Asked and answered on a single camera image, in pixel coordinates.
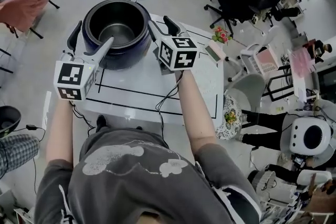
rice cooker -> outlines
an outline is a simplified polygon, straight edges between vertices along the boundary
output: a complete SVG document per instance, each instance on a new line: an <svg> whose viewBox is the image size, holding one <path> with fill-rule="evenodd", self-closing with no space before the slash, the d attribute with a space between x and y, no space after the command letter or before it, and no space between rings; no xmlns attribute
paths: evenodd
<svg viewBox="0 0 336 224"><path fill-rule="evenodd" d="M136 1L106 0L86 14L81 31L88 52L114 37L110 50L100 62L101 67L130 68L146 55L152 42L148 31L151 17Z"/></svg>

white floor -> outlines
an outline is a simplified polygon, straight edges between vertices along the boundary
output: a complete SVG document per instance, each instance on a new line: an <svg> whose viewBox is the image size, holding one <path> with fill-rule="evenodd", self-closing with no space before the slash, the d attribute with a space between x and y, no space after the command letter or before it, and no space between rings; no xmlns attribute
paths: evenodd
<svg viewBox="0 0 336 224"><path fill-rule="evenodd" d="M44 169L45 147L48 140L48 128L51 123L52 113L57 100L54 93L52 80L54 77L55 61L66 47L66 40L79 20L82 20L88 10L103 0L52 0L61 8L55 9L47 5L36 30L45 38L40 40L32 33L21 34L19 39L11 35L1 25L0 43L1 48L7 49L13 56L0 56L0 65L14 71L14 74L0 72L1 101L18 108L22 113L22 120L18 127L26 124L36 126L47 126L46 137L41 143L40 156L36 160L38 186ZM168 15L181 22L195 27L211 31L209 25L218 17L216 14L203 10L209 0L144 0L140 3L150 12L158 15ZM290 48L290 38L284 26L278 24L281 33L274 41L274 49L278 55ZM268 23L259 22L257 27L263 31L269 29ZM248 22L238 24L234 27L235 40L231 40L225 47L228 56L236 57L239 51L254 42L263 39L261 32L255 29ZM225 76L229 77L234 73L234 68L225 63ZM284 107L284 110L295 107L297 104L294 98L288 101L280 100L271 102L269 98L262 100L262 112L278 113L277 108ZM82 111L89 120L94 123L97 116L94 113ZM136 127L142 126L145 130L159 132L160 125L150 122L127 120L118 117L109 117L114 126ZM87 126L83 120L74 119L73 125L74 157L78 161L80 148L87 137ZM41 132L31 132L41 138ZM262 132L262 128L252 131ZM179 152L186 158L193 160L185 128L183 126L165 124L165 139L171 149ZM252 148L238 141L219 141L232 157L234 162L247 176L253 168L250 165L249 153ZM253 152L254 162L260 169L268 163L275 163L278 152L261 148ZM24 166L9 172L2 182L7 184L14 192L19 204L30 208L35 203L34 193L34 163L29 161Z"/></svg>

plaid shirt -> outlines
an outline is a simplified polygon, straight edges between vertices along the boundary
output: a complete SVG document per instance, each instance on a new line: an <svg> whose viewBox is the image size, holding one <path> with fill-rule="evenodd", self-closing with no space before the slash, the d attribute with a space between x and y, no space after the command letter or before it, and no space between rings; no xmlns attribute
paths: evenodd
<svg viewBox="0 0 336 224"><path fill-rule="evenodd" d="M37 155L38 150L38 138L29 134L8 135L0 139L0 176L24 165Z"/></svg>

pink chair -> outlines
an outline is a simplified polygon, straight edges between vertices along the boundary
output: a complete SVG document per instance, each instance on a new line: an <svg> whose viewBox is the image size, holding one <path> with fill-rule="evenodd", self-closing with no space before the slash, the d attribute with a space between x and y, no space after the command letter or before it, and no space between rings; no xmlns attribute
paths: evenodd
<svg viewBox="0 0 336 224"><path fill-rule="evenodd" d="M15 28L22 32L30 29L42 39L43 36L33 30L31 26L48 2L59 9L59 6L50 0L5 0L0 3L0 23L6 24L16 37L18 36Z"/></svg>

hand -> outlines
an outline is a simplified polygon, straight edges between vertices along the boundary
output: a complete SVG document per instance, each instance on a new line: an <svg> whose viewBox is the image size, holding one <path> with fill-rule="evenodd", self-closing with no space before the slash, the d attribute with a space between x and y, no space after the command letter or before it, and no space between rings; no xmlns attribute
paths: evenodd
<svg viewBox="0 0 336 224"><path fill-rule="evenodd" d="M314 159L313 159L313 157L309 157L309 158L306 159L306 166L308 166L308 167L312 167L313 164L314 164Z"/></svg>

